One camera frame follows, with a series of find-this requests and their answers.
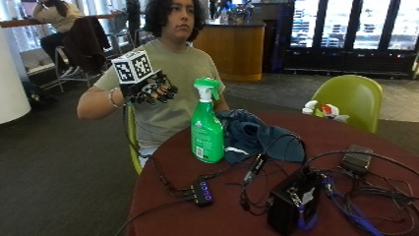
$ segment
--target bracelet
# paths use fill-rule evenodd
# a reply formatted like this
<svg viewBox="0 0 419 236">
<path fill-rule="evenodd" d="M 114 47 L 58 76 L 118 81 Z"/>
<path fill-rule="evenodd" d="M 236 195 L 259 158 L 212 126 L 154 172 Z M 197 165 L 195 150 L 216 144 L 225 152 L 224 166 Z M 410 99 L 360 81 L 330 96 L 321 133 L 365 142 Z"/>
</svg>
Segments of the bracelet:
<svg viewBox="0 0 419 236">
<path fill-rule="evenodd" d="M 118 88 L 114 88 L 114 89 L 111 90 L 111 92 L 110 92 L 110 94 L 108 94 L 108 100 L 110 100 L 111 104 L 112 104 L 116 108 L 123 108 L 123 107 L 126 107 L 127 105 L 124 104 L 124 105 L 119 106 L 119 105 L 116 104 L 116 102 L 115 102 L 115 92 L 116 92 L 116 90 L 118 90 Z"/>
</svg>

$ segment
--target white pillar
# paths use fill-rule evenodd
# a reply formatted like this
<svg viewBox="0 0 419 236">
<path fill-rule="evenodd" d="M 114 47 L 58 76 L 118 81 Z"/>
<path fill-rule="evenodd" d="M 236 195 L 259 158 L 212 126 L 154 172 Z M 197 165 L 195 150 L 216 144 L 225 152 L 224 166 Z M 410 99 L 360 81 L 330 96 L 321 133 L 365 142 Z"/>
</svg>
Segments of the white pillar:
<svg viewBox="0 0 419 236">
<path fill-rule="evenodd" d="M 3 124 L 25 116 L 31 111 L 31 105 L 2 27 L 0 48 L 0 124 Z"/>
<path fill-rule="evenodd" d="M 27 69 L 26 69 L 26 65 L 25 65 L 25 61 L 23 61 L 23 57 L 22 57 L 22 52 L 19 50 L 19 46 L 18 46 L 18 42 L 17 42 L 17 38 L 14 31 L 14 28 L 5 28 L 3 33 L 5 33 L 5 38 L 6 38 L 6 43 L 7 43 L 7 47 L 10 48 L 10 52 L 13 55 L 13 60 L 15 63 L 15 69 L 18 70 L 18 74 L 19 74 L 19 78 L 22 79 L 22 81 L 29 81 L 30 77 L 29 77 L 29 73 L 27 73 Z"/>
</svg>

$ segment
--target round table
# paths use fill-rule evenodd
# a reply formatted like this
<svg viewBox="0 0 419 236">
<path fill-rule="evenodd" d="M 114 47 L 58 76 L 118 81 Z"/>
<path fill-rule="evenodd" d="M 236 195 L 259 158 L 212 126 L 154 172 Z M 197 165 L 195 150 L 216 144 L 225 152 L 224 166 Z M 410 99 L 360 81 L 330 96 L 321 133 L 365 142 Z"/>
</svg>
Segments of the round table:
<svg viewBox="0 0 419 236">
<path fill-rule="evenodd" d="M 257 116 L 272 126 L 283 127 L 299 134 L 307 145 L 308 157 L 326 151 L 348 149 L 350 145 L 372 148 L 376 153 L 385 155 L 414 169 L 419 169 L 419 156 L 410 153 L 401 146 L 393 144 L 373 133 L 360 130 L 326 118 L 295 113 L 259 113 Z M 332 168 L 340 165 L 344 154 L 324 156 L 312 162 L 312 167 Z M 224 169 L 228 163 L 208 164 L 197 160 L 191 148 L 191 129 L 174 136 L 154 154 L 139 176 L 130 217 L 147 210 L 166 206 L 180 201 L 167 193 L 159 180 L 163 175 L 177 189 L 189 188 L 203 174 L 211 174 Z M 284 169 L 289 174 L 299 170 L 300 164 L 287 162 Z M 264 205 L 269 198 L 271 190 L 287 179 L 287 174 L 279 171 L 277 164 L 265 164 L 268 177 L 259 177 L 248 186 L 249 198 L 261 200 Z M 418 176 L 390 162 L 374 158 L 372 171 L 388 178 L 401 179 L 410 183 L 416 196 L 419 195 Z M 248 166 L 241 164 L 225 171 L 220 176 L 208 180 L 209 191 L 213 196 L 213 205 L 197 207 L 193 203 L 180 203 L 156 209 L 128 225 L 128 235 L 280 235 L 268 224 L 267 214 L 255 216 L 240 205 L 241 188 L 248 172 Z M 349 181 L 337 183 L 337 188 L 345 190 L 352 186 Z M 361 205 L 365 212 L 390 214 L 389 201 L 373 199 L 373 204 Z M 297 230 L 293 235 L 369 235 L 346 219 L 341 211 L 321 192 L 317 208 L 318 221 L 314 228 L 305 232 Z M 404 225 L 382 225 L 385 229 L 398 230 Z"/>
</svg>

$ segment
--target display refrigerator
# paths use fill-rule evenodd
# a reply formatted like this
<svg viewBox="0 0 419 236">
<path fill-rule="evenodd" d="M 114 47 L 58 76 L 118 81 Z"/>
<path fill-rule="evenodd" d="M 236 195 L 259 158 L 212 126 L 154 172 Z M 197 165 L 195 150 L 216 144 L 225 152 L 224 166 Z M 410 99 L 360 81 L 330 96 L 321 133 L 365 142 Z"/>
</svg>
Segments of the display refrigerator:
<svg viewBox="0 0 419 236">
<path fill-rule="evenodd" d="M 412 76 L 419 1 L 295 0 L 287 70 Z"/>
</svg>

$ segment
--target gray t-shirt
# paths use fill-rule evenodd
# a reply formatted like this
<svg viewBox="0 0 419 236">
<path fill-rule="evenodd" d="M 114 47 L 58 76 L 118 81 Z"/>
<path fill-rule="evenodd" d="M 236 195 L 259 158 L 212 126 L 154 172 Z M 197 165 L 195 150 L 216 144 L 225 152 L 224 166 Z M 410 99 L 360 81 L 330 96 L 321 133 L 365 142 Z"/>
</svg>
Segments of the gray t-shirt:
<svg viewBox="0 0 419 236">
<path fill-rule="evenodd" d="M 143 147 L 160 146 L 176 133 L 191 126 L 192 116 L 200 101 L 196 79 L 209 77 L 220 80 L 211 56 L 200 49 L 189 47 L 183 52 L 171 51 L 156 39 L 134 51 L 146 50 L 154 71 L 163 70 L 172 84 L 180 89 L 168 103 L 147 102 L 135 105 L 138 137 Z M 120 86 L 119 76 L 112 67 L 95 84 L 102 90 Z"/>
</svg>

